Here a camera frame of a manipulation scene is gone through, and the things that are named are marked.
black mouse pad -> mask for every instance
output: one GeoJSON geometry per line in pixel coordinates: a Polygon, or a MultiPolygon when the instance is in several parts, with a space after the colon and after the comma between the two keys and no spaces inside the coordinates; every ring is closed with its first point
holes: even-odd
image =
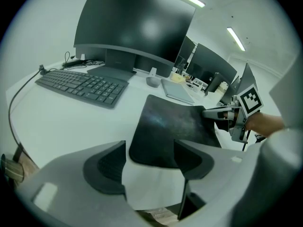
{"type": "Polygon", "coordinates": [[[140,164],[178,168],[174,140],[221,147],[214,120],[202,118],[203,110],[203,106],[184,106],[148,95],[129,149],[130,158],[140,164]]]}

